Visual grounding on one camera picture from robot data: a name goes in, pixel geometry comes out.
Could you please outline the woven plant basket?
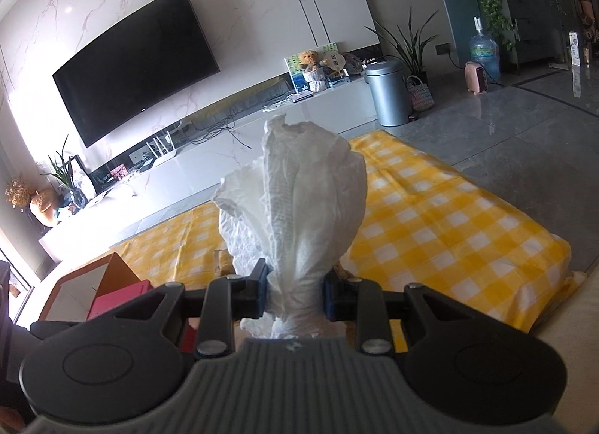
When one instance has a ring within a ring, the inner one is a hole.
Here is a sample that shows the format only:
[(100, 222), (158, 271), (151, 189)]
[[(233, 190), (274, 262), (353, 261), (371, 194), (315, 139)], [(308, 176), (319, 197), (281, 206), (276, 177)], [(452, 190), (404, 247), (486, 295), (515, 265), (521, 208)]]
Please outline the woven plant basket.
[(406, 78), (406, 87), (410, 96), (412, 108), (416, 112), (425, 112), (435, 105), (434, 98), (428, 85), (416, 75)]

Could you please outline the teddy bear toy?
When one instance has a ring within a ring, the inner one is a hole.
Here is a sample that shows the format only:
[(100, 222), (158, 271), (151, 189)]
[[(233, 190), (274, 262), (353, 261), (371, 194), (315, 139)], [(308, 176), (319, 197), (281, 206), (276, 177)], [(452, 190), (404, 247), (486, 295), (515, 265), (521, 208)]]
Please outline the teddy bear toy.
[(319, 53), (316, 51), (305, 51), (299, 54), (299, 61), (305, 82), (308, 83), (308, 90), (313, 93), (326, 90), (328, 82), (325, 67), (328, 60), (320, 60)]

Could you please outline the blue water jug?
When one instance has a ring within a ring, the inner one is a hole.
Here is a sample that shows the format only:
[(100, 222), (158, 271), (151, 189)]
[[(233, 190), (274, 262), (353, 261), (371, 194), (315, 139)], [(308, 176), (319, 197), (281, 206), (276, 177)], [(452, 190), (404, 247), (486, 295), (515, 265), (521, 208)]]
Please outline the blue water jug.
[(499, 82), (499, 79), (501, 79), (499, 46), (491, 37), (484, 33), (479, 17), (474, 17), (473, 22), (476, 34), (470, 39), (469, 43), (471, 59), (484, 68), (489, 78)]

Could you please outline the white tissue paper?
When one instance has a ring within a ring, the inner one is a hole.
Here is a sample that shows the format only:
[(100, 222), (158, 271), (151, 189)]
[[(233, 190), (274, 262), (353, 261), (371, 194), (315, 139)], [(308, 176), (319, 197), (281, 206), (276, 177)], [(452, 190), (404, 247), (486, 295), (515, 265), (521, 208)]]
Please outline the white tissue paper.
[(365, 217), (365, 158), (312, 122), (266, 122), (262, 154), (224, 177), (212, 201), (218, 231), (241, 276), (264, 260), (262, 318), (241, 327), (254, 338), (341, 336), (327, 321), (322, 286), (348, 251)]

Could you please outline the white tv cabinet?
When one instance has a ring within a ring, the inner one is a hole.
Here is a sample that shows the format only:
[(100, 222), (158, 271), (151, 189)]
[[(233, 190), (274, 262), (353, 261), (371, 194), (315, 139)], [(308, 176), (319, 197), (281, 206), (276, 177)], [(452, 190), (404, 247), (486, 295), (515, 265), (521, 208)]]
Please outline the white tv cabinet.
[(372, 123), (377, 115), (364, 79), (329, 89), (298, 103), (260, 110), (199, 145), (116, 185), (99, 202), (62, 222), (40, 239), (54, 262), (90, 258), (97, 251), (167, 221), (211, 199), (220, 179), (262, 154), (265, 124), (311, 121), (335, 134)]

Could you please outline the dried yellow flowers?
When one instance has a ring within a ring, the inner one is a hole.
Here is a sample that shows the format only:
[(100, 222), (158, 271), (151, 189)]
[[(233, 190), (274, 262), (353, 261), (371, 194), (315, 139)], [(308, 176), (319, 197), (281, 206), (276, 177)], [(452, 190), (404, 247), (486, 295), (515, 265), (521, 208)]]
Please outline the dried yellow flowers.
[(13, 178), (5, 189), (5, 198), (13, 208), (23, 210), (30, 206), (34, 190), (23, 180), (21, 176)]

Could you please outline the brown flat sponge cloth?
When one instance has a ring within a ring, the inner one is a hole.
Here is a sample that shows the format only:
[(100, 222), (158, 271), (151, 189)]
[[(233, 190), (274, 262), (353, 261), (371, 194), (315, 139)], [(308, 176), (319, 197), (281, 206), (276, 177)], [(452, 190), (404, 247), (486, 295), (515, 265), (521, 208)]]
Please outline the brown flat sponge cloth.
[(234, 275), (234, 265), (232, 264), (232, 256), (226, 249), (217, 248), (213, 252), (214, 274), (217, 277)]

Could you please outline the potted plant by bin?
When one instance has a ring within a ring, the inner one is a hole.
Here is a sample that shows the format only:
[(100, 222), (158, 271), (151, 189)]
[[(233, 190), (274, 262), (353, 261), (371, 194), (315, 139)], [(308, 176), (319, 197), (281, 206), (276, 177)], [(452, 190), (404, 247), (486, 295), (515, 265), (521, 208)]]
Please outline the potted plant by bin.
[(375, 33), (380, 39), (392, 46), (392, 49), (395, 51), (395, 58), (403, 64), (410, 76), (416, 76), (426, 83), (428, 82), (428, 75), (426, 75), (425, 71), (423, 54), (425, 53), (425, 48), (432, 43), (438, 35), (433, 34), (432, 36), (424, 37), (423, 33), (438, 13), (439, 11), (435, 10), (427, 19), (425, 19), (425, 22), (420, 26), (415, 27), (413, 25), (412, 8), (409, 8), (407, 29), (403, 30), (397, 25), (397, 34), (390, 29), (387, 29), (381, 22), (376, 20), (374, 21), (374, 28), (366, 26), (365, 29)]

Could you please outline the large orange open box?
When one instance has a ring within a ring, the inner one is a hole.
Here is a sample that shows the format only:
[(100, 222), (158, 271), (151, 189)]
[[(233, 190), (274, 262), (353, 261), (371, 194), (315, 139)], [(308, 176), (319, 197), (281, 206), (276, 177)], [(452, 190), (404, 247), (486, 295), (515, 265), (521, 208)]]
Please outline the large orange open box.
[(113, 252), (60, 278), (50, 292), (39, 321), (86, 321), (93, 301), (140, 279)]

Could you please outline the pink photo card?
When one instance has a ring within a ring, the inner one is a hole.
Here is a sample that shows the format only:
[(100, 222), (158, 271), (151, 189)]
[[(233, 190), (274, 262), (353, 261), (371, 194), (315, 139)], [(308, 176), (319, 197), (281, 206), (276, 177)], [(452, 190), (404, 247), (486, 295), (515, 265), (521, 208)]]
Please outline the pink photo card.
[(124, 164), (120, 164), (115, 168), (111, 169), (110, 173), (115, 180), (121, 180), (122, 178), (128, 175), (128, 169)]

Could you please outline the pink small heater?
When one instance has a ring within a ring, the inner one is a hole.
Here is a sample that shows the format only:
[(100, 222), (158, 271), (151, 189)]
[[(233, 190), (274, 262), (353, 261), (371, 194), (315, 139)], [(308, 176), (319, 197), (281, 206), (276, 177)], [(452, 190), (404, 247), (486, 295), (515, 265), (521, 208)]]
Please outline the pink small heater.
[(469, 92), (475, 95), (488, 91), (486, 72), (481, 63), (469, 61), (464, 68), (466, 86)]

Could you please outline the red square box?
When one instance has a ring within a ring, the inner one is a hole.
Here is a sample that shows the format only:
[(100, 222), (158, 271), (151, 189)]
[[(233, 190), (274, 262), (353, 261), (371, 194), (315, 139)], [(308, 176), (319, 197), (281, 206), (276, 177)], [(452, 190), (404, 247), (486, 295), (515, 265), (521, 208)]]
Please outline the red square box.
[[(118, 309), (132, 300), (147, 295), (154, 287), (149, 280), (137, 281), (123, 288), (107, 292), (103, 295), (97, 294), (91, 302), (86, 319), (91, 321), (100, 315)], [(142, 305), (128, 307), (122, 314), (117, 314), (117, 318), (131, 319), (131, 321), (149, 321), (153, 316), (159, 302), (158, 297), (150, 297)], [(194, 349), (195, 328), (189, 324), (188, 319), (182, 322), (182, 332), (179, 341), (179, 348), (183, 353), (192, 353)]]

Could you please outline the orange round vase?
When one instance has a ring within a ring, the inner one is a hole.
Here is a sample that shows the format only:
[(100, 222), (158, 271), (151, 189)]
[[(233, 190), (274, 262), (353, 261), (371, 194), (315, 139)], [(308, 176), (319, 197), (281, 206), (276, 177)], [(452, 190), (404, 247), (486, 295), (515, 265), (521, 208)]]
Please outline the orange round vase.
[(40, 224), (53, 228), (58, 224), (59, 199), (51, 186), (36, 191), (30, 199), (30, 212)]

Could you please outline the green picture book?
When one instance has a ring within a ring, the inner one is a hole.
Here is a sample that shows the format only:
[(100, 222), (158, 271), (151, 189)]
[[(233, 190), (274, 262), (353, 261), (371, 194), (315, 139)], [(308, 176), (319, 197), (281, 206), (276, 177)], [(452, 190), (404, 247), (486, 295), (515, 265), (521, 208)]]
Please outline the green picture book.
[(316, 54), (315, 59), (321, 61), (327, 52), (337, 52), (338, 43), (326, 43), (325, 46), (318, 46), (315, 49), (302, 51), (300, 53), (288, 56), (284, 59), (291, 84), (296, 93), (308, 90), (308, 82), (304, 77), (305, 66), (314, 59), (313, 54)]

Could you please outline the green leafy potted plant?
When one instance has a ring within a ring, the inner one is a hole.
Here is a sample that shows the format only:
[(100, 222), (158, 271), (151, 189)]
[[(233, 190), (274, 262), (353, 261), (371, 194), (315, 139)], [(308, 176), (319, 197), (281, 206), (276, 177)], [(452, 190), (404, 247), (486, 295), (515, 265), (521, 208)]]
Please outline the green leafy potted plant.
[(87, 194), (81, 186), (88, 182), (89, 178), (81, 158), (78, 155), (65, 154), (67, 140), (68, 137), (65, 137), (61, 149), (56, 151), (56, 156), (48, 156), (51, 171), (44, 173), (44, 176), (51, 176), (58, 182), (64, 207), (76, 214), (88, 203)]

